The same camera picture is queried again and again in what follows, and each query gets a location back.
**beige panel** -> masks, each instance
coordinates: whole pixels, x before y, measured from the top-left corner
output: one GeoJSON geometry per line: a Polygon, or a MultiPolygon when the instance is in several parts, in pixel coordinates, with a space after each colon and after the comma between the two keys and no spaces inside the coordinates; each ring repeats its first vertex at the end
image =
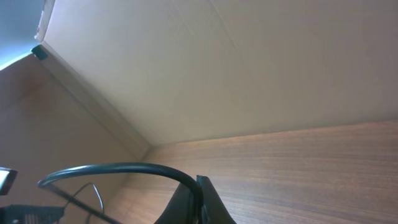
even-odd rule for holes
{"type": "MultiPolygon", "coordinates": [[[[26,92],[29,85],[0,90],[2,95],[8,93],[13,100],[0,113],[0,166],[19,172],[9,195],[1,197],[0,205],[63,206],[64,200],[37,188],[38,180],[67,167],[134,161],[128,150],[50,77],[36,58],[23,58],[2,70],[0,77],[12,80],[11,83],[45,80],[23,98],[14,96],[26,92]]],[[[119,174],[90,176],[63,180],[59,186],[73,193],[92,181],[107,202],[124,178],[125,175],[119,174]]],[[[99,208],[93,189],[84,190],[78,197],[99,208]]],[[[85,218],[86,212],[70,206],[63,223],[83,223],[85,218]]]]}
{"type": "Polygon", "coordinates": [[[127,122],[120,113],[94,88],[76,74],[47,44],[41,45],[48,57],[40,61],[73,96],[76,97],[101,125],[104,126],[130,153],[141,159],[149,143],[127,122]]]}
{"type": "Polygon", "coordinates": [[[152,144],[396,118],[396,1],[66,1],[45,42],[152,144]]]}

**black wire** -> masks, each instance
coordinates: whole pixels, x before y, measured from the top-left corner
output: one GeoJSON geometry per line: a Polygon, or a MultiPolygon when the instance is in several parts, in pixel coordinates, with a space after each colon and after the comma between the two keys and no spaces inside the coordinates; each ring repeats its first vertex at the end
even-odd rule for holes
{"type": "MultiPolygon", "coordinates": [[[[98,197],[98,200],[99,200],[99,204],[101,205],[102,214],[105,214],[104,202],[102,201],[102,197],[101,197],[100,193],[98,192],[98,189],[97,189],[97,187],[95,186],[94,183],[89,182],[89,183],[83,185],[82,187],[79,188],[79,190],[77,190],[77,191],[72,195],[72,197],[75,198],[76,195],[78,195],[84,188],[86,188],[86,187],[89,186],[89,185],[92,185],[92,186],[93,186],[93,188],[94,188],[94,190],[95,190],[95,193],[97,194],[97,197],[98,197]]],[[[68,200],[67,203],[63,206],[63,209],[66,209],[66,207],[69,205],[69,203],[70,203],[70,200],[68,200]]],[[[86,218],[86,224],[89,224],[89,223],[90,223],[90,217],[91,217],[91,213],[89,213],[88,216],[87,216],[87,218],[86,218]]]]}
{"type": "Polygon", "coordinates": [[[91,213],[91,214],[95,215],[96,217],[98,217],[104,221],[107,221],[108,223],[121,224],[117,220],[115,220],[105,214],[102,214],[101,212],[97,211],[96,209],[91,208],[89,205],[72,197],[72,195],[66,193],[65,191],[63,191],[62,189],[58,188],[57,186],[55,186],[53,184],[47,184],[45,186],[45,190],[51,191],[51,192],[55,193],[56,195],[58,195],[59,197],[64,198],[65,200],[70,200],[70,202],[75,204],[77,207],[82,208],[84,211],[87,211],[88,213],[91,213]]]}
{"type": "MultiPolygon", "coordinates": [[[[124,162],[124,163],[114,163],[114,164],[101,164],[101,165],[88,165],[81,167],[74,167],[69,169],[60,170],[53,174],[46,176],[46,178],[39,181],[38,186],[43,189],[47,189],[52,191],[53,193],[68,198],[65,192],[56,188],[52,185],[52,182],[61,179],[67,179],[71,177],[78,177],[81,175],[95,175],[95,174],[115,174],[115,173],[143,173],[143,174],[154,174],[161,175],[164,177],[171,178],[173,180],[177,180],[181,182],[183,185],[187,186],[196,201],[197,212],[199,223],[201,223],[201,208],[203,206],[203,192],[201,187],[197,184],[197,182],[190,177],[189,175],[171,167],[157,165],[157,164],[147,164],[141,162],[124,162]]],[[[78,205],[79,207],[89,210],[90,208],[86,205],[83,205],[81,202],[76,200],[72,200],[72,203],[78,205]]],[[[97,217],[104,219],[105,215],[100,216],[99,214],[95,214],[97,217]]]]}

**black device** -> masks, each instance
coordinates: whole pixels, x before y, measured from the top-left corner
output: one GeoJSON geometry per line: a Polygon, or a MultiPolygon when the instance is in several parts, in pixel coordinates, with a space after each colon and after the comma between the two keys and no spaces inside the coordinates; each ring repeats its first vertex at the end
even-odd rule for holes
{"type": "Polygon", "coordinates": [[[41,189],[49,190],[58,196],[67,200],[64,207],[36,207],[28,205],[11,205],[0,209],[0,223],[10,223],[15,217],[21,223],[28,223],[25,220],[36,221],[31,223],[53,223],[58,222],[63,216],[63,211],[69,203],[86,210],[86,223],[89,222],[91,215],[94,215],[108,223],[120,223],[114,218],[107,216],[104,212],[102,199],[97,188],[92,183],[87,183],[79,189],[74,195],[70,195],[53,185],[55,181],[82,175],[98,175],[98,174],[116,174],[116,173],[142,173],[161,175],[179,181],[170,202],[166,206],[164,212],[155,223],[173,223],[173,224],[215,224],[225,223],[231,224],[235,221],[229,215],[223,202],[221,201],[216,189],[210,179],[205,176],[198,175],[194,180],[189,175],[171,167],[148,164],[140,162],[123,162],[113,164],[87,165],[80,167],[72,167],[60,170],[46,176],[37,184],[41,189]],[[75,196],[86,186],[92,185],[101,202],[102,211],[97,211],[89,205],[75,198],[75,196]]]}

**wooden wall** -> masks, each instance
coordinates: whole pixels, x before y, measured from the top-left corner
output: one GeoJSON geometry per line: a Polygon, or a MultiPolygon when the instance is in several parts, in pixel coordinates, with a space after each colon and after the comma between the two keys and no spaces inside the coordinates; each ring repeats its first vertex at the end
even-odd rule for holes
{"type": "MultiPolygon", "coordinates": [[[[237,223],[398,223],[398,121],[170,144],[144,161],[207,175],[237,223]]],[[[176,186],[132,175],[109,214],[153,223],[176,186]]]]}
{"type": "MultiPolygon", "coordinates": [[[[0,166],[18,176],[0,206],[64,206],[60,197],[37,182],[60,169],[105,162],[133,162],[134,156],[85,110],[51,73],[28,55],[0,71],[0,166]]],[[[63,180],[56,184],[71,194],[94,182],[105,203],[125,180],[124,174],[63,180]]],[[[78,196],[99,208],[93,189],[78,196]]],[[[87,214],[70,205],[61,223],[84,223],[87,214]]]]}

